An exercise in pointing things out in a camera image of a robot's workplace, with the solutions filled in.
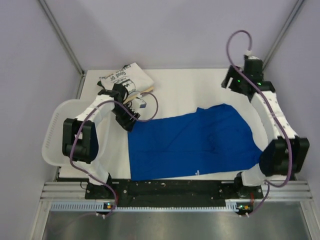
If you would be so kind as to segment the blue t-shirt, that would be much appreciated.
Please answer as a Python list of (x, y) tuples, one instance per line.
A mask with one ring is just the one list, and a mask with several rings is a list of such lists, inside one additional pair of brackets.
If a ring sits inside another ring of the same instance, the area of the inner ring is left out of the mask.
[(137, 122), (128, 134), (134, 181), (247, 170), (261, 153), (249, 125), (227, 104)]

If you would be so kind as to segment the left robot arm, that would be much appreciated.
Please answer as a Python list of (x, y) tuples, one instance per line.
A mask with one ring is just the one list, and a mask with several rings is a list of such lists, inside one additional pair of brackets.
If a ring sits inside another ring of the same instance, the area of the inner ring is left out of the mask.
[(129, 96), (127, 88), (115, 83), (112, 89), (103, 88), (85, 111), (75, 118), (67, 118), (62, 129), (62, 153), (69, 157), (70, 165), (85, 173), (89, 181), (96, 186), (96, 192), (102, 198), (109, 198), (114, 191), (108, 183), (110, 175), (98, 158), (99, 140), (97, 126), (109, 113), (115, 115), (117, 123), (131, 132), (140, 114), (125, 104)]

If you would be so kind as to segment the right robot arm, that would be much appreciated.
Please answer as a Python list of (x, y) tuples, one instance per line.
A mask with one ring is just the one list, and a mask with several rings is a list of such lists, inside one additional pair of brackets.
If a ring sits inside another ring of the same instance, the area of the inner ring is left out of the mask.
[(264, 80), (263, 61), (245, 54), (244, 66), (230, 66), (221, 86), (248, 98), (267, 135), (267, 147), (260, 154), (258, 163), (237, 174), (241, 180), (233, 185), (234, 194), (245, 198), (252, 187), (266, 180), (299, 173), (310, 142), (306, 137), (298, 136), (287, 121), (273, 84)]

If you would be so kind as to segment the white plastic basket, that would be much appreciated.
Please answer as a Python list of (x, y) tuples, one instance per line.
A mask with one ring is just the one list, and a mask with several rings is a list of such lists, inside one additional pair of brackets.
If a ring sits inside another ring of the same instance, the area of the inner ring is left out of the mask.
[[(67, 118), (74, 119), (81, 115), (93, 103), (91, 100), (71, 99), (61, 103), (54, 111), (42, 145), (42, 157), (50, 165), (56, 167), (68, 166), (70, 160), (62, 152), (63, 123)], [(110, 104), (104, 104), (96, 111), (100, 121), (96, 127), (98, 139), (97, 159), (100, 159), (107, 148), (107, 138), (110, 132), (113, 113), (107, 111)]]

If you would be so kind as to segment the beige folded t-shirt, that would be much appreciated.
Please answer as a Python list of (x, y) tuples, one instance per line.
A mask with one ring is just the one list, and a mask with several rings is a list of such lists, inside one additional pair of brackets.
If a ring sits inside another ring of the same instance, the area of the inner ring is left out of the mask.
[(147, 93), (151, 93), (153, 90), (154, 90), (154, 87), (151, 86), (148, 89), (145, 89), (142, 91), (138, 91), (138, 90), (133, 91), (127, 96), (127, 98), (123, 101), (123, 103), (126, 104), (132, 101), (133, 99), (141, 98), (143, 95), (146, 95)]

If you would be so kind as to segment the white folded printed t-shirt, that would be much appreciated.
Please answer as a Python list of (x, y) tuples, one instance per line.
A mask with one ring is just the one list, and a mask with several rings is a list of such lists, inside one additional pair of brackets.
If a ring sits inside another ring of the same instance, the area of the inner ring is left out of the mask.
[(122, 69), (98, 78), (97, 85), (111, 90), (114, 84), (123, 85), (128, 91), (128, 95), (134, 91), (143, 91), (154, 87), (155, 82), (147, 73), (134, 62), (125, 65)]

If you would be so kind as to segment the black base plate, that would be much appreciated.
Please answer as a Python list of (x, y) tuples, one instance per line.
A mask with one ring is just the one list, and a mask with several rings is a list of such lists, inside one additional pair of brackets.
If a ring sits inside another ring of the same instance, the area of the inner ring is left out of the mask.
[(116, 200), (118, 207), (223, 207), (228, 199), (251, 199), (254, 190), (219, 180), (112, 179), (104, 185), (88, 183), (86, 200)]

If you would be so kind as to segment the right aluminium frame post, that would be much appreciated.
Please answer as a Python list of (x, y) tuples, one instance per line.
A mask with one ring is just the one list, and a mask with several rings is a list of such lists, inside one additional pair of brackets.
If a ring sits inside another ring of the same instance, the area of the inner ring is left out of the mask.
[(263, 59), (262, 69), (264, 71), (267, 69), (267, 67), (271, 63), (271, 60), (273, 59), (274, 55), (277, 53), (277, 50), (280, 48), (282, 42), (284, 41), (290, 28), (293, 26), (294, 22), (298, 18), (299, 14), (302, 11), (306, 2), (307, 2), (307, 0), (295, 0), (294, 1), (293, 7), (291, 8), (289, 14), (285, 18), (285, 21), (281, 25), (281, 28), (276, 35), (276, 38), (272, 42), (272, 45), (268, 49), (267, 54), (266, 54), (265, 58)]

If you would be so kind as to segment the aluminium frame post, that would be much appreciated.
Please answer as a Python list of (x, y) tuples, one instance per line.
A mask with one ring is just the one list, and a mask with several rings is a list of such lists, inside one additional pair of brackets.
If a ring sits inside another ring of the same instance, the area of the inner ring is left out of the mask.
[(44, 15), (46, 16), (47, 20), (49, 21), (49, 24), (51, 25), (57, 39), (59, 40), (60, 44), (62, 45), (62, 48), (66, 55), (68, 56), (69, 60), (71, 61), (72, 65), (76, 69), (76, 71), (79, 73), (80, 76), (83, 76), (85, 74), (85, 71), (83, 70), (81, 64), (79, 63), (74, 51), (72, 50), (65, 34), (63, 33), (61, 27), (59, 26), (53, 12), (51, 11), (48, 3), (46, 0), (37, 0), (38, 4), (40, 5), (42, 11), (44, 12)]
[(282, 42), (284, 41), (290, 28), (293, 26), (294, 22), (298, 18), (299, 14), (302, 11), (306, 2), (307, 2), (307, 0), (295, 0), (294, 1), (293, 7), (291, 8), (289, 14), (285, 18), (285, 21), (281, 25), (281, 28), (276, 35), (276, 38), (272, 42), (272, 45), (268, 49), (267, 54), (266, 54), (265, 58), (263, 59), (262, 69), (264, 71), (267, 69), (267, 67), (271, 63), (271, 60), (273, 59), (274, 55), (277, 53), (277, 50), (280, 48)]

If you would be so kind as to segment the aluminium front rail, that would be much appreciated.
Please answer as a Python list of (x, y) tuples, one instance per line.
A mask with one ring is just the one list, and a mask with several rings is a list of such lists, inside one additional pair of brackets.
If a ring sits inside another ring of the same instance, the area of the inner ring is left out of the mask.
[[(42, 189), (41, 199), (83, 200), (86, 193), (86, 182), (46, 182)], [(290, 181), (286, 186), (270, 187), (267, 202), (300, 202), (311, 201), (313, 195), (306, 181)]]

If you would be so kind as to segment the left aluminium frame post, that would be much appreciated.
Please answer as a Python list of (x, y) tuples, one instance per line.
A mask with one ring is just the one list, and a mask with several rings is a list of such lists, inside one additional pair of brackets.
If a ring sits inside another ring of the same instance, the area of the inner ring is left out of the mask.
[(85, 71), (83, 70), (81, 64), (79, 63), (74, 51), (72, 50), (65, 34), (63, 33), (61, 27), (59, 26), (53, 12), (51, 11), (48, 3), (46, 0), (37, 0), (38, 4), (40, 5), (42, 11), (44, 12), (44, 15), (46, 16), (47, 20), (49, 21), (49, 24), (51, 25), (57, 39), (59, 40), (60, 44), (62, 45), (62, 48), (66, 55), (68, 56), (69, 60), (71, 61), (72, 65), (76, 69), (76, 71), (79, 73), (80, 76), (83, 76), (85, 74)]

